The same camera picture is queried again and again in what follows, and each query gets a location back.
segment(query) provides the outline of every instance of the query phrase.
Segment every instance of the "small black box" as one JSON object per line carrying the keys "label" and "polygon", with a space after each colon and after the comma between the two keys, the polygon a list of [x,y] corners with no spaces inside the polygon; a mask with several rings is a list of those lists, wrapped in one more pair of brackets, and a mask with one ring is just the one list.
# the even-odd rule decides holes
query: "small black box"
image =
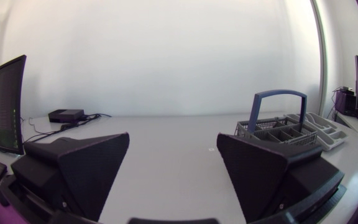
{"label": "small black box", "polygon": [[48,114],[49,122],[74,123],[84,115],[84,110],[55,110]]}

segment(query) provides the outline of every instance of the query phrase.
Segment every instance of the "dishwasher cutlery basket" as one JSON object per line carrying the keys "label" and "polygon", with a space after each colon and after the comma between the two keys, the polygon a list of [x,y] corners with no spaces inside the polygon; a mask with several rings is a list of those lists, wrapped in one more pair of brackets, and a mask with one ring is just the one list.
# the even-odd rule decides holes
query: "dishwasher cutlery basket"
{"label": "dishwasher cutlery basket", "polygon": [[[302,97],[299,121],[289,117],[258,120],[262,98],[281,94],[292,94]],[[235,135],[243,138],[256,138],[284,144],[315,144],[317,131],[303,123],[306,113],[306,99],[307,96],[305,94],[293,90],[270,90],[256,93],[249,121],[239,121]]]}

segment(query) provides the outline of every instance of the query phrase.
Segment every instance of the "purple object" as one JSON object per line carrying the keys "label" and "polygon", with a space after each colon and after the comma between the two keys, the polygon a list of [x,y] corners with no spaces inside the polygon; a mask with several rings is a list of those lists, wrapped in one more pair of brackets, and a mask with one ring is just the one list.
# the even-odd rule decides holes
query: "purple object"
{"label": "purple object", "polygon": [[0,224],[4,223],[21,224],[27,222],[18,214],[12,205],[3,207],[0,204]]}

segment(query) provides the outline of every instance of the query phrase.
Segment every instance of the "white plastic tray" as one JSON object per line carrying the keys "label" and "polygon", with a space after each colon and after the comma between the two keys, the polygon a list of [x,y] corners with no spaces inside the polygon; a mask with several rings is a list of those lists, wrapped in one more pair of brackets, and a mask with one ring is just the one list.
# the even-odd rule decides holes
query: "white plastic tray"
{"label": "white plastic tray", "polygon": [[[317,141],[322,145],[324,151],[329,151],[340,145],[347,138],[345,132],[317,114],[307,112],[305,115],[305,124],[317,130]],[[300,117],[298,114],[286,114],[285,116],[293,119]]]}

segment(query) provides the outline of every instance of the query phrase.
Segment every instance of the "blue handle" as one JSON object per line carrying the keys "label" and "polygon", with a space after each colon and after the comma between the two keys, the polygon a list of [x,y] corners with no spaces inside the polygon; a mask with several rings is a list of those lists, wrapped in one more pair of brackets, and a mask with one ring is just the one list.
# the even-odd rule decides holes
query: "blue handle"
{"label": "blue handle", "polygon": [[303,93],[293,90],[269,90],[263,91],[260,93],[256,93],[254,96],[254,104],[252,105],[252,111],[248,122],[248,132],[254,133],[256,127],[256,121],[258,120],[260,104],[262,102],[262,98],[274,95],[281,95],[281,94],[292,94],[296,96],[302,97],[302,106],[301,106],[301,116],[299,118],[299,123],[303,124],[305,120],[305,113],[306,113],[306,99],[307,96]]}

